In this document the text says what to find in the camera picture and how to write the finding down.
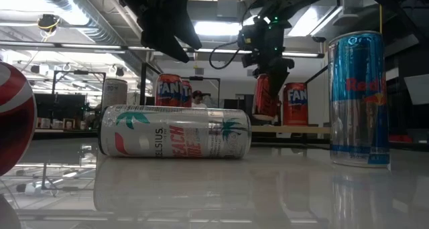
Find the black aluminium table frame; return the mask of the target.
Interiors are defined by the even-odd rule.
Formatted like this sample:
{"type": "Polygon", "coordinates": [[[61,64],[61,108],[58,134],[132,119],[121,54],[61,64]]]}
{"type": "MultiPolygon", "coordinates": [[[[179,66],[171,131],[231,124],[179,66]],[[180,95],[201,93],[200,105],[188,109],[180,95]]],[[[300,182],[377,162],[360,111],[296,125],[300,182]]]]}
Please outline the black aluminium table frame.
{"type": "MultiPolygon", "coordinates": [[[[95,131],[53,131],[42,130],[35,132],[33,140],[46,139],[86,139],[97,138],[98,133],[95,131]]],[[[273,133],[256,132],[252,135],[251,142],[256,145],[286,145],[286,144],[302,144],[302,145],[329,145],[329,139],[310,139],[307,135],[298,138],[277,138],[273,133]]],[[[390,149],[399,149],[404,151],[418,151],[429,153],[429,144],[427,143],[400,143],[391,142],[390,149]]]]}

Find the silver ventilation duct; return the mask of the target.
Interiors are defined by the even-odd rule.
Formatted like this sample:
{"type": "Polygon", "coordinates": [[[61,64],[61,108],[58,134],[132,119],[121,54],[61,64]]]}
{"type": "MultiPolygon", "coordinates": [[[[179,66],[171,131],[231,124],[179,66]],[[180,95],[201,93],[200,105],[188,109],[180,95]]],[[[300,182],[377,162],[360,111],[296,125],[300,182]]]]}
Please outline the silver ventilation duct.
{"type": "Polygon", "coordinates": [[[108,24],[107,20],[90,3],[89,0],[44,0],[57,6],[62,11],[79,11],[86,17],[87,22],[83,26],[89,26],[83,34],[96,43],[96,45],[124,46],[125,41],[108,24]]]}

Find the dark wall screen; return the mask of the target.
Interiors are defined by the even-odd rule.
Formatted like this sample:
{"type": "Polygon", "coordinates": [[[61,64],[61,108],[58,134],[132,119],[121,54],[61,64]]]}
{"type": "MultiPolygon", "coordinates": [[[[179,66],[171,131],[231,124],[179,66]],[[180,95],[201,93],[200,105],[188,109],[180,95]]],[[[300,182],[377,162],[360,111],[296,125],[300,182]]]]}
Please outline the dark wall screen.
{"type": "Polygon", "coordinates": [[[86,98],[75,94],[35,94],[38,117],[46,119],[81,119],[86,98]]]}

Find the ceiling light panel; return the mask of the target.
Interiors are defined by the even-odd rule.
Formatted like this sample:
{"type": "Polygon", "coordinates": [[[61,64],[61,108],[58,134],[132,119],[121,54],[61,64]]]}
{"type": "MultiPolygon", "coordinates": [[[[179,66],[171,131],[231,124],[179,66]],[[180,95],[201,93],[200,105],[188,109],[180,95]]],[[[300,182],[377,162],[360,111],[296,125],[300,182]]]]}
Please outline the ceiling light panel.
{"type": "Polygon", "coordinates": [[[238,35],[242,26],[239,23],[226,23],[219,21],[198,21],[194,30],[198,35],[238,35]]]}

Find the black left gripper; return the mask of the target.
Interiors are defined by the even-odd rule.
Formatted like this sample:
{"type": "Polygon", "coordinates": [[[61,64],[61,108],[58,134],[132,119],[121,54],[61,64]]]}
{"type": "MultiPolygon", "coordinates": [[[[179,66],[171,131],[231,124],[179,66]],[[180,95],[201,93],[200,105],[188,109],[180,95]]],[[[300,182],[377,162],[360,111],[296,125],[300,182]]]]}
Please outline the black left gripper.
{"type": "Polygon", "coordinates": [[[143,46],[184,63],[189,62],[190,59],[177,38],[195,50],[202,47],[188,15],[188,0],[119,0],[119,3],[140,17],[143,46]],[[144,11],[155,11],[166,16],[170,24],[168,25],[167,20],[162,16],[143,14],[144,11]]]}

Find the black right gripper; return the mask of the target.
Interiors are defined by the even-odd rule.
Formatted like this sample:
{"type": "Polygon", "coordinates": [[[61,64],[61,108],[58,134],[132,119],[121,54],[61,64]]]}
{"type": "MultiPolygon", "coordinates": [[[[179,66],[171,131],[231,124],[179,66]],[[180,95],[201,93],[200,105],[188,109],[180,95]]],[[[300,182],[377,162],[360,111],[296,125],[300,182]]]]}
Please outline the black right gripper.
{"type": "Polygon", "coordinates": [[[269,95],[272,99],[278,97],[289,69],[293,69],[295,62],[290,58],[283,58],[284,30],[291,28],[288,20],[279,20],[278,17],[254,17],[253,25],[245,25],[239,32],[237,45],[240,50],[249,54],[241,58],[243,67],[256,65],[253,76],[267,74],[269,95]],[[273,71],[285,68],[286,71],[273,71]]]}

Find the red Fanta strawberry can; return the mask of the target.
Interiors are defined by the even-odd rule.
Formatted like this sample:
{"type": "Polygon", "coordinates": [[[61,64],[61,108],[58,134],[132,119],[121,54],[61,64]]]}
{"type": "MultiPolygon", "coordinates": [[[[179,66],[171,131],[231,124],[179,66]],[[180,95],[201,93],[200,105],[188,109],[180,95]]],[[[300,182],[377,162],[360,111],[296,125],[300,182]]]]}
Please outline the red Fanta strawberry can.
{"type": "Polygon", "coordinates": [[[287,83],[283,91],[283,124],[308,125],[308,94],[305,83],[287,83]]]}
{"type": "Polygon", "coordinates": [[[191,107],[192,106],[192,86],[189,81],[182,81],[182,106],[191,107]]]}
{"type": "Polygon", "coordinates": [[[182,79],[176,74],[160,74],[156,81],[156,106],[182,106],[182,79]]]}

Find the white glossy table mat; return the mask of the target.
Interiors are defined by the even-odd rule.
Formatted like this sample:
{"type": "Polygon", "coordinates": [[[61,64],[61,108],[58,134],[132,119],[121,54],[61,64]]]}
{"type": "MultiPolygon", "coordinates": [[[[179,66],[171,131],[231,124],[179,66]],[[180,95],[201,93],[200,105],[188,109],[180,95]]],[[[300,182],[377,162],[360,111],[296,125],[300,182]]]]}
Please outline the white glossy table mat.
{"type": "Polygon", "coordinates": [[[241,160],[130,159],[33,141],[0,177],[0,229],[429,229],[429,153],[350,167],[307,145],[241,160]]]}

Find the red Coca-Cola can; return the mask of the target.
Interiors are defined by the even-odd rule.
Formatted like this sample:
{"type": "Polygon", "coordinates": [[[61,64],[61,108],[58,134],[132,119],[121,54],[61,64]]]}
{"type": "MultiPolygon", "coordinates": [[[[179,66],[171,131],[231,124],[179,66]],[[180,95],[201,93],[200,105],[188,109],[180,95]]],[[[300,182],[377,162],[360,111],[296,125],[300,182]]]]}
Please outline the red Coca-Cola can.
{"type": "Polygon", "coordinates": [[[27,78],[0,62],[0,176],[23,157],[37,122],[36,100],[27,78]]]}

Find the light blue Red Bull can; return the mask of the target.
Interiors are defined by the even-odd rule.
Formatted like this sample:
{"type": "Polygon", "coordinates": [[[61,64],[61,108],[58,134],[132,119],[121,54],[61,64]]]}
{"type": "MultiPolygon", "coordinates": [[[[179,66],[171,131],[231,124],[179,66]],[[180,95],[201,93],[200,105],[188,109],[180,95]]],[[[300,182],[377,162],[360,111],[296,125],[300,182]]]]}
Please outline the light blue Red Bull can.
{"type": "Polygon", "coordinates": [[[383,37],[356,31],[328,47],[330,158],[357,167],[387,167],[387,86],[383,37]]]}

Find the person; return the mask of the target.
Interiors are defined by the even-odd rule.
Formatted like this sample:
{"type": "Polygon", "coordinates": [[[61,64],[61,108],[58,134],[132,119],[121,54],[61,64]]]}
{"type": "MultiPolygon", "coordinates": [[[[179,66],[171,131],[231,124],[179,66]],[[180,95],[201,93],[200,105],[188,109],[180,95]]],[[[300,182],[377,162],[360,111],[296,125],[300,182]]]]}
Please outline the person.
{"type": "Polygon", "coordinates": [[[201,91],[195,90],[192,93],[192,99],[193,99],[193,101],[192,101],[192,108],[207,108],[207,105],[205,105],[202,102],[203,95],[202,95],[201,91]]]}

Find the red and black soda can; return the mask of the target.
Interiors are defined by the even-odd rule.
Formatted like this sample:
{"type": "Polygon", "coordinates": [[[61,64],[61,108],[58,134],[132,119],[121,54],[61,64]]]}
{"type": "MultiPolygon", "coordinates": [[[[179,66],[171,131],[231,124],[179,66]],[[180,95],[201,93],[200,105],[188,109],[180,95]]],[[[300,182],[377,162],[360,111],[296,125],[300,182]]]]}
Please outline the red and black soda can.
{"type": "Polygon", "coordinates": [[[272,121],[277,115],[278,99],[271,96],[269,89],[268,75],[260,74],[257,77],[252,108],[252,115],[257,120],[272,121]]]}

